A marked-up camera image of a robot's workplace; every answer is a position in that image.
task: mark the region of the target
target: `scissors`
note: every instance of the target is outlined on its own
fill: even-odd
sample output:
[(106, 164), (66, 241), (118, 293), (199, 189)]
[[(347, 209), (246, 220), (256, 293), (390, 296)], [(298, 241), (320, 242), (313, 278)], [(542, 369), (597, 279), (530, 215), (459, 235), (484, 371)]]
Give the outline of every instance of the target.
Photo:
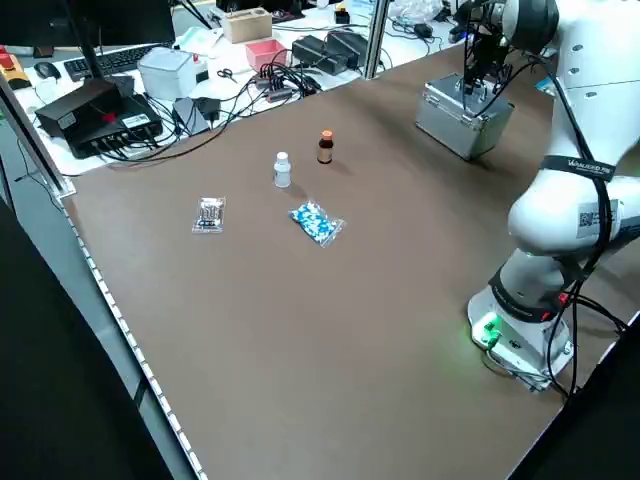
[(228, 68), (223, 68), (222, 70), (218, 70), (218, 76), (220, 78), (228, 78), (229, 80), (232, 80), (234, 83), (238, 83), (236, 82), (236, 79), (233, 78), (233, 72)]

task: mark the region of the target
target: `pink container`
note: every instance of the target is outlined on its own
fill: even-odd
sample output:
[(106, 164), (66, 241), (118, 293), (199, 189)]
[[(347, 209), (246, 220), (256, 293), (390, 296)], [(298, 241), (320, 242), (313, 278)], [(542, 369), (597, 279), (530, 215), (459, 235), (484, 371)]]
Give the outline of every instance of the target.
[(286, 65), (287, 50), (277, 40), (250, 43), (247, 45), (247, 60), (256, 72), (265, 63), (278, 62)]

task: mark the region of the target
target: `white plastic container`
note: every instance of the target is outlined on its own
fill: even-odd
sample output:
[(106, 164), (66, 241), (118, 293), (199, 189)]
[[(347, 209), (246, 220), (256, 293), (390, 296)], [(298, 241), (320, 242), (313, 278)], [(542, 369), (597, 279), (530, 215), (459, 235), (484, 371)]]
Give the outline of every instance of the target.
[(156, 47), (138, 62), (145, 91), (153, 98), (174, 101), (188, 97), (196, 86), (191, 53)]
[(273, 183), (279, 188), (291, 185), (291, 162), (287, 152), (280, 152), (276, 156), (276, 163), (273, 164)]

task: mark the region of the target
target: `brown medicine bottle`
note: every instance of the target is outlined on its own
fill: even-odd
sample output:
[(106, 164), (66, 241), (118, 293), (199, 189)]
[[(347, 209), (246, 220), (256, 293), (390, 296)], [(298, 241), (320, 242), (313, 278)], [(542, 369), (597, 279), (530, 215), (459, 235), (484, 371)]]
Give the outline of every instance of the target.
[(325, 130), (318, 142), (318, 161), (326, 165), (331, 163), (331, 160), (333, 160), (333, 132)]

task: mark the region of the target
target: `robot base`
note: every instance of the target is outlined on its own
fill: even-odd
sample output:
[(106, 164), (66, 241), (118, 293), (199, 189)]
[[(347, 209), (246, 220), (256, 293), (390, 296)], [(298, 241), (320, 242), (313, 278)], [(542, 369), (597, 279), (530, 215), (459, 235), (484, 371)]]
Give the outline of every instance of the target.
[[(491, 360), (523, 381), (530, 391), (549, 387), (546, 355), (555, 318), (543, 323), (517, 320), (500, 307), (490, 286), (469, 301), (467, 314), (471, 338)], [(569, 328), (561, 320), (551, 343), (551, 368), (556, 377), (573, 357), (570, 338)]]

